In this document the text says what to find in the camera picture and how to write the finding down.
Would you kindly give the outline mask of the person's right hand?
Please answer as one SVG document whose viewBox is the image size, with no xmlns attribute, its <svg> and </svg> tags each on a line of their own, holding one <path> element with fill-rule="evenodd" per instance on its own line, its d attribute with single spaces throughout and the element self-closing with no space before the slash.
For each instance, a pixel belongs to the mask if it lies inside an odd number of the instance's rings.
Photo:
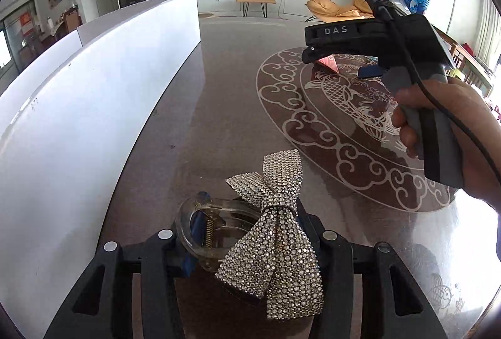
<svg viewBox="0 0 501 339">
<path fill-rule="evenodd" d="M 455 78 L 448 82 L 426 80 L 424 85 L 447 110 L 456 116 L 486 148 L 489 156 L 500 167 L 500 125 L 481 96 L 469 85 Z M 392 123 L 399 129 L 400 140 L 411 158 L 417 157 L 420 138 L 410 127 L 402 108 L 429 108 L 433 104 L 418 85 L 399 90 L 395 95 L 398 107 L 392 114 Z M 473 198 L 481 199 L 496 212 L 500 211 L 500 182 L 488 161 L 470 138 L 455 124 L 451 125 L 463 155 L 464 190 Z"/>
</svg>

